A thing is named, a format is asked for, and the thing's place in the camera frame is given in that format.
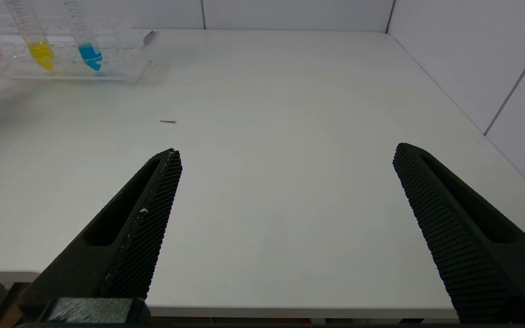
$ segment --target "table surface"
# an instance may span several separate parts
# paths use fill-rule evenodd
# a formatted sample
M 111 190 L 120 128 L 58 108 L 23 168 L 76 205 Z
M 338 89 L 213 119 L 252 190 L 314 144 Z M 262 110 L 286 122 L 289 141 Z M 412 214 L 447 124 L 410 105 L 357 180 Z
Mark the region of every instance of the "table surface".
M 400 142 L 525 231 L 523 177 L 390 36 L 159 31 L 149 52 L 137 85 L 0 83 L 0 282 L 33 280 L 170 147 L 154 315 L 454 318 Z

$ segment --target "test tube rack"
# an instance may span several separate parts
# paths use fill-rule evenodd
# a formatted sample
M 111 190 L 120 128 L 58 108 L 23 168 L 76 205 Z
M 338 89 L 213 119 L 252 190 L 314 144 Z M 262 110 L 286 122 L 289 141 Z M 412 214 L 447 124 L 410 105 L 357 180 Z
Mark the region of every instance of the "test tube rack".
M 136 81 L 148 66 L 141 29 L 134 29 L 134 20 L 126 22 L 115 17 L 96 15 L 86 6 L 101 0 L 81 0 L 90 17 L 87 31 L 96 42 L 102 58 L 90 65 L 83 60 L 82 45 L 75 29 L 57 0 L 34 1 L 35 14 L 41 30 L 54 54 L 52 69 L 36 62 L 25 39 L 26 31 L 14 21 L 6 2 L 0 0 L 0 79 L 85 79 Z

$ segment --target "textured gripper pad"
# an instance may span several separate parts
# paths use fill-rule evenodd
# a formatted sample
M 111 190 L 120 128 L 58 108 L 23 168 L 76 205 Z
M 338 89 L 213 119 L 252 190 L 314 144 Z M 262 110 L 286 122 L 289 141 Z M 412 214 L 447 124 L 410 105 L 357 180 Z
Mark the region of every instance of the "textured gripper pad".
M 146 298 L 180 177 L 179 152 L 148 160 L 23 292 L 25 320 L 61 297 Z
M 162 170 L 100 290 L 104 297 L 147 298 L 180 180 L 179 152 L 170 154 Z
M 525 322 L 525 233 L 423 149 L 392 164 L 460 321 Z

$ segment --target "test tube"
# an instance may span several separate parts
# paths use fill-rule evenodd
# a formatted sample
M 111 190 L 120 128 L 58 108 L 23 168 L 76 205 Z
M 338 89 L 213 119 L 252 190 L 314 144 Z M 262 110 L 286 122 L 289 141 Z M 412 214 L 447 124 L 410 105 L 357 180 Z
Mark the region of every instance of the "test tube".
M 64 8 L 70 32 L 72 32 L 82 60 L 95 71 L 100 70 L 103 55 L 81 0 L 60 0 L 60 5 Z
M 48 44 L 30 0 L 5 0 L 5 4 L 34 62 L 47 70 L 52 70 L 54 68 L 54 53 Z

